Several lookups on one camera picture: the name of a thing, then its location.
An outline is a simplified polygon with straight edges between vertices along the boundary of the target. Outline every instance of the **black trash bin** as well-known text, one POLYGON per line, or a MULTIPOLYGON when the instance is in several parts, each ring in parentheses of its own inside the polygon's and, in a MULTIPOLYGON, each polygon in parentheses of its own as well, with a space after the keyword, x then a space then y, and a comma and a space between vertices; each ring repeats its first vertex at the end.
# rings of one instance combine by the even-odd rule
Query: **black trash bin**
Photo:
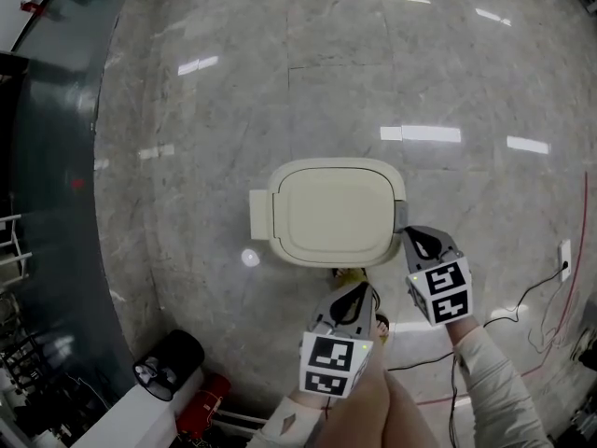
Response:
POLYGON ((133 365, 134 376, 151 395, 170 401, 204 359, 203 348, 193 336, 173 330, 133 365))

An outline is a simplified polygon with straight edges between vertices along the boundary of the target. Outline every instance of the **white power strip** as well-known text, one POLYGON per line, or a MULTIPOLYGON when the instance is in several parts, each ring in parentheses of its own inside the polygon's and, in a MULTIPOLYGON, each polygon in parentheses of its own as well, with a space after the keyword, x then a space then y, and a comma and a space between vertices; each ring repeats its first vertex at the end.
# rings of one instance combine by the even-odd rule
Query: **white power strip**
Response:
POLYGON ((570 239, 564 239, 560 242, 560 245, 558 245, 558 261, 560 262, 560 267, 562 267, 565 262, 568 262, 568 267, 560 272, 560 282, 563 282, 572 274, 572 249, 570 247, 570 239))

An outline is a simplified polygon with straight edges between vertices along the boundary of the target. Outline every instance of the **white marker cube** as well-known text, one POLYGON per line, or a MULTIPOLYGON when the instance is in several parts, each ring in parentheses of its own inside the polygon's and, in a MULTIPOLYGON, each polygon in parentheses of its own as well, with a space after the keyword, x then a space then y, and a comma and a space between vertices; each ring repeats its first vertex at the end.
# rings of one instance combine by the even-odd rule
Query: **white marker cube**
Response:
POLYGON ((365 370, 372 346, 372 341, 305 332, 300 349, 300 390, 345 399, 365 370))
POLYGON ((472 277, 466 258, 407 277, 415 304, 433 326, 473 313, 472 277))

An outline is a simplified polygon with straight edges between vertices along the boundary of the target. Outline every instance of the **person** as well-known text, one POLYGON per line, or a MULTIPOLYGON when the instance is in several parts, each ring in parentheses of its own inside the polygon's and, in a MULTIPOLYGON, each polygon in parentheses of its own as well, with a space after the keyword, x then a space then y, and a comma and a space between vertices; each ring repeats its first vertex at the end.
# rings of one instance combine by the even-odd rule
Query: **person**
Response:
MULTIPOLYGON (((340 273, 340 278, 366 280, 367 275, 355 269, 340 273)), ((381 337, 388 328, 378 317, 372 320, 369 363, 350 396, 329 410, 319 432, 312 436, 328 398, 295 389, 247 448, 438 446, 407 390, 383 367, 381 337)), ((476 446, 552 446, 521 376, 477 320, 469 316, 446 324, 446 330, 471 400, 476 446)))

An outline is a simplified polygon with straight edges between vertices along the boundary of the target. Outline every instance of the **metal frame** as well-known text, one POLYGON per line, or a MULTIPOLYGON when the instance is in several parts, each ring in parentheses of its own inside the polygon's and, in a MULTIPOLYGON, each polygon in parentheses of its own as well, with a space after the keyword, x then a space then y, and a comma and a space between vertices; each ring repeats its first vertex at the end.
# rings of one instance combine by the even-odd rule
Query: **metal frame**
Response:
POLYGON ((17 233, 15 231, 16 226, 17 226, 17 221, 19 219, 21 219, 21 214, 16 214, 14 216, 8 216, 8 217, 0 217, 0 223, 9 222, 10 226, 11 226, 10 227, 10 240, 0 243, 0 248, 10 247, 10 246, 14 245, 15 248, 17 249, 17 255, 15 257, 0 260, 0 267, 3 265, 8 265, 8 264, 14 263, 14 262, 18 262, 21 266, 21 275, 19 275, 19 277, 15 277, 14 279, 10 279, 10 280, 4 281, 4 282, 0 281, 1 286, 9 286, 10 284, 19 282, 20 280, 27 277, 27 272, 26 272, 27 259, 33 255, 33 253, 31 253, 31 252, 27 252, 25 254, 23 254, 21 252, 21 245, 19 244, 19 239, 17 238, 17 233))

